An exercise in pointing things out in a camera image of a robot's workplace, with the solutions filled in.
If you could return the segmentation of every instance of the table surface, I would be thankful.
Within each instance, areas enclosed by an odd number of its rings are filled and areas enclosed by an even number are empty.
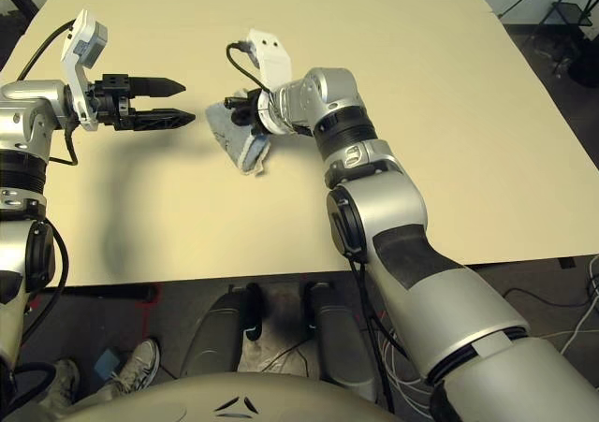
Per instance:
[[[84,7],[109,28],[88,79],[169,77],[187,91],[133,106],[198,118],[169,132],[79,129],[80,165],[49,165],[48,215],[71,285],[346,269],[314,142],[275,138],[266,172],[247,177],[205,121],[206,107],[251,86],[225,45],[252,27],[283,41],[296,78],[312,66],[353,71],[440,252],[473,264],[599,251],[599,174],[484,0],[48,0],[0,83]],[[61,47],[28,79],[64,79]],[[66,155],[60,133],[52,154]]]

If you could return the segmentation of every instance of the wires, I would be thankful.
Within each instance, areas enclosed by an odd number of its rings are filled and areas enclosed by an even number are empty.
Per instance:
[[[416,399],[410,397],[402,387],[403,386],[407,387],[410,390],[417,392],[419,394],[424,394],[427,397],[429,397],[431,395],[431,392],[428,390],[420,389],[420,388],[416,387],[416,384],[421,382],[420,378],[416,378],[415,380],[403,380],[397,376],[396,367],[395,367],[395,352],[393,350],[389,349],[390,346],[391,346],[390,342],[388,342],[387,340],[384,340],[383,344],[379,348],[381,349],[382,357],[383,357],[383,360],[385,363],[385,368],[387,370],[387,375],[391,381],[391,384],[393,385],[393,387],[395,387],[399,391],[399,393],[402,395],[402,398],[414,411],[416,411],[423,417],[432,419],[432,417],[428,414],[429,406],[427,404],[420,403]],[[390,366],[389,366],[388,360],[387,360],[389,350],[391,353],[391,365]]]
[[[378,348],[378,342],[376,341],[373,324],[371,322],[373,318],[373,306],[370,303],[370,300],[368,299],[368,292],[366,290],[366,283],[364,280],[365,267],[364,264],[361,263],[358,272],[358,270],[356,269],[356,265],[352,260],[349,260],[349,266],[352,272],[354,273],[354,278],[356,279],[356,283],[358,284],[359,301],[362,306],[362,313],[364,315],[364,321],[366,322],[366,328],[368,329],[368,337],[371,341],[371,345],[373,346],[374,359],[376,360],[376,367],[378,368],[378,372],[381,377],[383,394],[385,395],[385,400],[387,401],[387,409],[390,413],[395,414],[395,404],[393,403],[393,394],[391,393],[391,386],[389,384],[389,380],[385,370],[385,364],[383,363],[383,358],[381,357],[381,352]]]
[[[41,57],[41,54],[44,53],[44,51],[50,46],[50,44],[54,41],[54,39],[56,39],[58,36],[60,36],[65,30],[70,28],[74,22],[75,22],[75,20],[66,22],[65,24],[60,26],[58,29],[56,29],[54,32],[52,32],[48,36],[48,38],[46,38],[44,40],[44,42],[41,44],[41,46],[39,48],[37,48],[37,51],[34,53],[33,57],[31,59],[29,59],[29,62],[27,62],[27,65],[25,65],[25,68],[22,69],[22,72],[19,75],[19,77],[17,78],[17,80],[25,80],[25,78],[27,77],[27,74],[29,74],[29,71],[31,71],[31,68],[33,68],[33,66],[36,64],[39,57]],[[71,159],[64,160],[62,158],[50,157],[51,162],[62,163],[63,165],[71,165],[73,167],[79,163],[79,160],[77,159],[77,155],[75,154],[75,147],[73,146],[73,131],[75,130],[75,127],[77,127],[77,124],[78,123],[74,123],[74,124],[71,123],[71,124],[67,124],[65,127],[65,144],[66,144],[66,149],[68,150],[68,153],[69,153]]]
[[[288,349],[285,349],[283,352],[281,352],[279,355],[277,355],[275,358],[273,358],[269,364],[267,364],[264,368],[262,368],[260,371],[261,372],[265,372],[268,369],[270,369],[272,367],[272,365],[281,357],[284,357],[285,355],[287,355],[290,352],[293,352],[295,349],[297,349],[298,347],[300,347],[301,345],[305,344],[306,342],[308,342],[310,340],[310,338],[306,338],[303,341],[300,341],[294,345],[292,345],[291,347],[289,347]],[[306,371],[308,370],[308,360],[306,360]]]
[[[25,68],[22,69],[22,72],[19,75],[19,77],[17,78],[17,80],[24,80],[27,77],[27,74],[29,74],[29,71],[31,71],[31,68],[33,68],[33,66],[36,64],[39,57],[41,57],[41,54],[44,53],[44,51],[50,46],[50,44],[54,41],[54,39],[56,39],[58,36],[60,36],[66,29],[71,27],[74,22],[75,22],[75,20],[66,22],[65,24],[60,26],[58,29],[56,29],[54,32],[52,32],[50,34],[50,36],[48,36],[48,38],[46,38],[46,40],[44,40],[44,42],[41,44],[41,46],[39,48],[37,48],[37,51],[33,55],[33,57],[29,60],[29,62],[27,62],[27,65],[25,65]]]
[[[4,417],[9,415],[13,411],[16,411],[19,408],[21,408],[25,403],[27,403],[31,399],[34,399],[35,397],[37,397],[52,383],[52,380],[54,380],[54,377],[56,376],[56,368],[54,368],[54,366],[52,364],[37,363],[37,362],[36,363],[25,363],[25,364],[21,364],[21,366],[17,366],[14,370],[14,374],[18,375],[20,373],[35,372],[35,371],[46,372],[46,376],[44,377],[44,379],[41,381],[41,383],[39,385],[31,388],[29,391],[24,393],[22,396],[13,400],[12,403],[10,403],[10,405],[6,408],[6,411],[3,411],[2,414],[0,414],[0,419],[3,419]]]
[[[556,331],[555,333],[548,333],[547,335],[541,335],[538,338],[541,338],[542,340],[546,340],[549,338],[556,338],[558,336],[563,336],[563,335],[570,335],[574,333],[574,330],[566,330],[566,331]],[[591,330],[579,330],[578,334],[582,335],[584,333],[599,333],[599,328],[593,328]]]
[[[298,355],[303,360],[303,365],[304,365],[304,368],[306,369],[306,378],[310,378],[310,371],[308,371],[308,358],[306,358],[306,356],[300,351],[299,347],[297,348],[296,352],[298,352]]]
[[[597,283],[595,282],[595,276],[592,275],[592,264],[595,262],[595,260],[599,258],[599,254],[597,254],[596,256],[594,256],[591,261],[589,262],[589,280],[591,281],[591,285],[592,285],[592,289],[594,290],[595,294],[597,296],[599,296],[599,289],[597,289]]]
[[[242,73],[243,76],[250,78],[258,87],[260,87],[266,93],[271,95],[270,90],[267,88],[266,85],[264,85],[260,80],[257,79],[256,76],[248,72],[246,69],[243,69],[237,62],[235,62],[235,60],[233,60],[233,57],[231,57],[231,50],[249,52],[249,48],[246,48],[245,42],[238,41],[237,43],[229,43],[228,45],[226,45],[226,58],[235,67],[235,69]]]
[[[595,281],[594,281],[595,279],[594,279],[594,276],[592,275],[592,264],[595,262],[595,260],[598,257],[599,257],[599,255],[594,256],[592,258],[592,260],[589,262],[589,277],[591,278],[591,283],[593,284],[593,286],[595,285]],[[566,341],[565,344],[563,345],[562,350],[560,351],[560,353],[562,355],[565,354],[565,351],[568,350],[568,347],[570,347],[570,344],[577,337],[578,333],[580,332],[580,328],[584,324],[584,321],[586,321],[587,318],[591,315],[592,309],[595,308],[597,301],[599,301],[599,291],[597,290],[596,286],[594,286],[594,294],[595,294],[595,298],[592,300],[591,305],[589,305],[589,309],[582,315],[582,317],[580,318],[580,320],[577,323],[577,326],[574,328],[574,333],[572,333],[572,336],[570,336],[570,338],[568,338],[568,341]]]
[[[163,366],[163,364],[162,364],[162,363],[160,363],[160,364],[158,365],[158,367],[159,367],[160,369],[162,369],[162,371],[164,371],[164,373],[165,373],[166,375],[168,375],[168,376],[169,376],[169,377],[170,377],[172,380],[178,380],[177,376],[176,376],[174,373],[172,373],[171,371],[169,371],[167,368],[165,368],[165,367]]]
[[[592,309],[595,308],[595,305],[597,304],[598,300],[599,300],[599,294],[597,296],[595,296],[595,298],[592,300],[591,305],[589,305],[589,309],[582,315],[582,317],[580,318],[580,320],[577,323],[577,326],[574,328],[574,332],[572,333],[572,336],[563,345],[562,350],[560,351],[560,353],[562,355],[565,354],[565,351],[568,350],[568,347],[570,347],[570,344],[574,341],[574,339],[580,332],[580,328],[582,327],[582,324],[584,324],[584,321],[586,321],[587,318],[589,317],[589,315],[592,313]]]
[[[52,233],[54,235],[54,239],[56,240],[56,244],[58,244],[58,249],[60,250],[60,256],[61,256],[63,268],[60,273],[60,280],[58,282],[58,286],[56,286],[56,289],[54,290],[54,293],[52,294],[50,301],[44,307],[44,309],[41,311],[41,313],[39,314],[37,319],[33,323],[31,323],[29,328],[26,329],[25,332],[23,333],[21,345],[24,345],[27,342],[27,340],[29,340],[29,338],[34,333],[34,331],[36,331],[36,329],[40,326],[40,324],[42,322],[44,322],[44,319],[46,319],[48,314],[51,312],[52,308],[54,308],[54,306],[56,305],[56,302],[58,301],[58,298],[60,297],[60,295],[63,293],[63,290],[65,289],[66,278],[68,277],[68,252],[66,251],[66,246],[65,246],[63,237],[60,236],[60,233],[58,233],[58,230],[56,229],[56,227],[52,224],[52,222],[48,218],[46,218],[44,220],[44,222],[46,224],[48,224],[50,227],[52,227]]]
[[[70,165],[75,167],[79,160],[77,155],[75,154],[75,146],[73,146],[73,132],[78,124],[67,124],[65,127],[65,145],[68,150],[68,154],[70,155],[70,160],[64,160],[62,158],[50,157],[51,162],[61,163],[63,165]]]
[[[503,298],[507,298],[507,296],[509,296],[514,291],[518,291],[519,293],[526,294],[527,296],[530,296],[531,298],[536,298],[538,301],[543,302],[546,305],[549,305],[551,307],[578,308],[578,307],[584,307],[585,305],[587,305],[591,301],[591,298],[587,298],[584,302],[580,302],[580,303],[556,303],[556,302],[552,302],[550,300],[547,300],[546,298],[542,298],[540,296],[537,296],[535,293],[529,291],[528,289],[517,288],[517,287],[509,288],[507,291],[505,291],[502,294],[502,297]]]

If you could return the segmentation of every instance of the black cable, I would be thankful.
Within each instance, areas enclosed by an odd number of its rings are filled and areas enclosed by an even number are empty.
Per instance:
[[[166,374],[166,375],[168,375],[168,376],[169,376],[170,378],[172,378],[173,380],[177,380],[177,379],[178,379],[178,378],[177,378],[177,376],[176,376],[174,373],[172,373],[171,371],[169,371],[167,368],[165,368],[165,367],[162,365],[162,363],[161,363],[161,364],[159,364],[159,365],[158,365],[158,367],[159,367],[160,369],[162,369],[162,370],[165,372],[165,374]]]
[[[44,51],[50,46],[50,44],[54,41],[54,39],[56,39],[58,36],[60,36],[65,30],[69,29],[73,25],[74,22],[75,22],[75,20],[66,22],[65,24],[60,26],[58,29],[56,29],[54,32],[52,32],[48,36],[48,38],[46,38],[44,40],[44,42],[41,44],[41,46],[39,48],[37,48],[37,51],[34,53],[33,57],[31,59],[29,59],[29,62],[27,62],[27,65],[25,65],[25,68],[22,69],[22,72],[19,75],[19,77],[17,78],[17,80],[25,80],[25,78],[27,77],[27,74],[29,74],[29,71],[31,71],[31,68],[36,64],[39,57],[41,57],[41,54],[44,53]],[[75,147],[73,146],[73,137],[72,137],[73,131],[75,130],[76,126],[77,126],[77,124],[67,124],[67,126],[65,128],[65,144],[66,144],[66,149],[68,150],[68,153],[69,153],[71,159],[64,160],[62,158],[50,157],[51,162],[62,163],[63,165],[71,165],[73,167],[79,163],[79,161],[77,159],[77,155],[75,154]]]
[[[298,347],[300,347],[301,345],[305,344],[306,342],[308,342],[310,340],[310,338],[306,338],[303,341],[298,342],[297,344],[292,345],[291,347],[289,347],[288,349],[284,350],[283,352],[281,352],[279,355],[277,355],[275,358],[273,358],[269,364],[267,364],[264,368],[262,368],[260,371],[264,372],[267,371],[268,369],[270,369],[270,367],[276,362],[277,359],[279,359],[280,357],[284,357],[285,355],[287,355],[289,352],[292,352],[294,349],[297,349]]]
[[[308,358],[304,356],[299,347],[297,348],[296,352],[298,352],[298,355],[301,357],[301,359],[303,359],[303,366],[306,369],[306,378],[310,378],[310,372],[308,371]]]
[[[74,22],[75,22],[75,20],[66,22],[65,24],[60,26],[58,29],[56,29],[54,32],[52,32],[50,34],[50,36],[48,36],[48,38],[46,38],[46,40],[44,40],[44,42],[41,44],[41,46],[39,48],[37,48],[37,51],[33,55],[33,57],[31,59],[29,59],[29,62],[27,62],[27,65],[25,65],[25,68],[22,69],[22,72],[19,75],[19,77],[17,78],[17,80],[24,80],[27,77],[27,74],[29,74],[29,71],[31,71],[31,68],[36,64],[37,59],[39,59],[39,57],[41,57],[41,54],[44,53],[44,51],[50,46],[50,44],[54,41],[55,38],[60,36],[66,29],[71,27]]]
[[[41,311],[41,313],[36,318],[36,320],[34,322],[32,322],[31,325],[23,333],[21,345],[24,345],[27,342],[27,340],[29,340],[29,338],[34,333],[34,331],[36,331],[36,329],[40,326],[40,324],[42,322],[44,322],[44,319],[46,319],[48,314],[51,312],[52,308],[54,308],[54,306],[56,305],[56,302],[58,301],[58,298],[60,297],[60,295],[63,293],[63,290],[65,289],[66,278],[68,277],[68,252],[66,251],[65,241],[63,240],[63,237],[60,236],[60,233],[58,233],[58,230],[56,230],[56,227],[51,223],[51,221],[48,218],[46,218],[44,220],[44,222],[46,224],[48,224],[50,227],[52,227],[52,233],[54,235],[54,239],[56,240],[56,244],[58,244],[58,249],[60,250],[60,256],[61,256],[61,261],[63,263],[63,268],[60,273],[60,280],[58,281],[58,285],[56,286],[56,289],[54,289],[54,293],[52,294],[50,301],[44,307],[44,309]]]
[[[264,90],[266,93],[270,95],[270,90],[266,85],[264,85],[260,80],[258,80],[256,76],[243,69],[237,62],[233,60],[233,57],[231,57],[231,50],[238,50],[244,52],[244,49],[241,47],[241,43],[229,43],[228,45],[226,45],[226,58],[235,67],[235,69],[242,73],[243,76],[250,78],[258,87],[260,87],[262,90]]]
[[[371,316],[371,319],[374,321],[374,323],[378,326],[378,329],[381,333],[383,333],[383,335],[385,336],[385,338],[387,338],[387,341],[389,341],[389,343],[391,344],[391,346],[397,350],[397,352],[402,355],[402,357],[409,359],[408,358],[408,354],[405,352],[405,350],[403,349],[403,347],[401,347],[399,345],[399,343],[395,340],[395,338],[393,338],[391,336],[391,334],[387,331],[387,329],[385,328],[385,326],[383,326],[383,323],[381,322],[381,320],[378,318],[378,316],[376,314],[374,314],[373,316]]]
[[[354,277],[358,277],[358,271],[357,270],[356,270],[356,272],[354,272]],[[400,355],[402,355],[406,359],[409,359],[408,358],[408,354],[405,352],[405,349],[403,349],[403,347],[400,346],[400,344],[395,340],[395,338],[393,338],[391,336],[391,334],[388,332],[388,330],[383,325],[383,322],[381,322],[381,320],[379,319],[378,315],[376,314],[376,310],[374,309],[373,303],[372,303],[372,301],[371,301],[371,299],[370,299],[370,297],[368,295],[368,289],[366,288],[366,283],[364,282],[364,278],[362,277],[361,280],[362,280],[362,283],[358,284],[358,286],[361,287],[362,290],[363,290],[364,298],[366,299],[366,303],[368,305],[368,308],[370,309],[370,313],[371,313],[370,318],[374,321],[374,323],[378,327],[379,331],[381,333],[383,333],[383,335],[385,336],[385,338],[387,339],[387,341],[389,341],[389,343],[391,344],[391,346],[395,350],[397,350]]]
[[[580,303],[557,303],[557,302],[552,302],[550,300],[547,300],[546,298],[542,298],[542,297],[536,295],[535,293],[533,293],[532,291],[529,291],[529,290],[524,289],[524,288],[518,288],[518,287],[509,288],[507,291],[505,291],[502,294],[502,297],[503,298],[507,298],[507,296],[509,296],[514,291],[518,291],[518,292],[520,292],[522,294],[526,294],[527,296],[530,296],[531,298],[536,298],[539,302],[543,302],[546,305],[549,305],[551,307],[558,307],[558,308],[578,308],[578,307],[584,307],[585,305],[587,305],[591,301],[589,298],[587,298],[584,302],[580,302]]]
[[[360,271],[358,273],[356,265],[354,265],[352,260],[349,260],[349,266],[352,269],[354,278],[358,284],[359,301],[362,306],[362,314],[364,316],[364,321],[366,322],[366,328],[368,329],[368,337],[370,339],[371,345],[373,346],[374,359],[376,360],[376,367],[381,377],[381,385],[383,386],[383,394],[385,395],[385,400],[387,401],[387,409],[390,413],[395,414],[395,404],[393,403],[391,385],[389,383],[389,378],[387,377],[387,370],[385,369],[385,363],[381,357],[381,351],[379,350],[376,336],[374,335],[373,324],[371,323],[372,314],[370,313],[372,312],[372,305],[370,310],[367,305],[368,295],[366,293],[366,286],[364,284],[365,267],[364,264],[360,264]]]
[[[65,160],[57,157],[50,157],[51,162],[61,163],[63,165],[70,165],[75,167],[79,163],[79,159],[77,158],[77,154],[75,153],[75,146],[73,146],[73,132],[77,124],[67,124],[65,127],[65,145],[68,154],[70,155],[70,160]]]
[[[6,410],[0,415],[0,419],[6,417],[10,413],[15,410],[21,408],[25,403],[37,397],[41,392],[43,392],[50,384],[54,377],[56,376],[56,368],[49,363],[25,363],[17,366],[14,370],[14,374],[18,375],[20,373],[33,372],[33,371],[42,371],[46,372],[46,376],[39,383],[39,385],[34,386],[29,391],[24,393],[22,396],[13,400],[10,405],[6,408]]]

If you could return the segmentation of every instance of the gray fabric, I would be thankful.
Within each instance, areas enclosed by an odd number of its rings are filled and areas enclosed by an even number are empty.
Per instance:
[[[41,402],[30,401],[4,420],[5,422],[54,422],[66,415],[72,415],[90,406],[114,400],[123,394],[124,392],[118,383],[110,381],[94,394],[79,400],[69,407],[54,408],[51,404],[45,404],[44,400]]]
[[[262,171],[262,160],[269,151],[270,142],[266,135],[252,135],[251,126],[237,126],[231,122],[232,110],[222,103],[206,109],[206,119],[221,147],[231,157],[235,166],[243,174],[257,174]]]

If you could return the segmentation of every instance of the sneaker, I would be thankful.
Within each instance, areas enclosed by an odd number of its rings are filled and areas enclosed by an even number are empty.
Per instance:
[[[138,344],[118,375],[112,377],[123,394],[140,391],[150,385],[160,366],[160,349],[154,340]]]
[[[79,389],[80,374],[77,365],[70,359],[60,359],[54,363],[56,376],[48,386],[46,397],[39,403],[61,414],[73,404]]]

